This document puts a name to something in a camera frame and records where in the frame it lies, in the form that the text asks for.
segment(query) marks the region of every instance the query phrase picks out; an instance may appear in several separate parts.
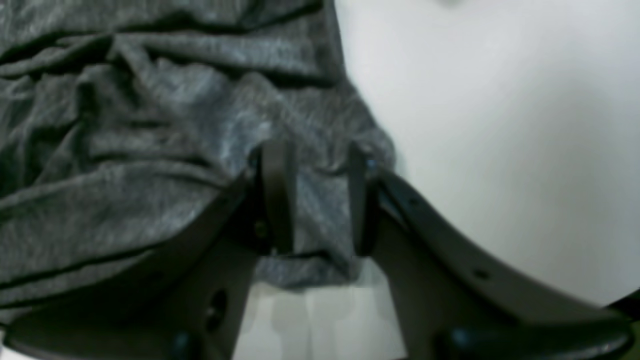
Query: white surface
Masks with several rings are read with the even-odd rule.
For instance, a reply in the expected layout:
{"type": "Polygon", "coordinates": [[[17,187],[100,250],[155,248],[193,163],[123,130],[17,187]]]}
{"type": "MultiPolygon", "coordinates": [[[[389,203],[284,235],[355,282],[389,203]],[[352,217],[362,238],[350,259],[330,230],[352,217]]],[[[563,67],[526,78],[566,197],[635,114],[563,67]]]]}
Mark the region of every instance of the white surface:
{"type": "Polygon", "coordinates": [[[15,352],[10,348],[4,348],[0,349],[0,360],[31,360],[31,358],[15,352]]]}
{"type": "MultiPolygon", "coordinates": [[[[446,218],[595,304],[640,286],[640,2],[336,2],[349,74],[399,173],[446,218]]],[[[403,356],[368,262],[348,288],[254,286],[234,359],[403,356]]]]}

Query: wrinkled cloth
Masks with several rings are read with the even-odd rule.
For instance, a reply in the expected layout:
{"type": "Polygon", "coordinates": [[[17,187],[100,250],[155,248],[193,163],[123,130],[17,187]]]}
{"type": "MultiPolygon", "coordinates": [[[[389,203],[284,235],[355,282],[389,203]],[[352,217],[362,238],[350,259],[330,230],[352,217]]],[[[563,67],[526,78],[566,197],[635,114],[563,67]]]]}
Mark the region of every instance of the wrinkled cloth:
{"type": "Polygon", "coordinates": [[[353,280],[347,148],[394,151],[332,1],[0,0],[0,322],[153,253],[269,138],[296,147],[300,256],[256,279],[353,280]]]}

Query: black plastic bracket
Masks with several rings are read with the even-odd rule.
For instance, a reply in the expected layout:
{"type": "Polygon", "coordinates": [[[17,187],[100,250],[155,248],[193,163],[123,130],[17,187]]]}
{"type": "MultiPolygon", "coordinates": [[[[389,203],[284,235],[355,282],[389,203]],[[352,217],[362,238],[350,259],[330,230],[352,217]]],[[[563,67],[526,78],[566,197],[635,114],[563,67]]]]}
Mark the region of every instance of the black plastic bracket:
{"type": "MultiPolygon", "coordinates": [[[[619,359],[626,319],[492,258],[409,184],[349,150],[356,253],[386,273],[409,359],[619,359]]],[[[266,142],[183,232],[71,299],[16,320],[5,343],[43,360],[232,358],[256,262],[293,249],[290,146],[266,142]]]]}

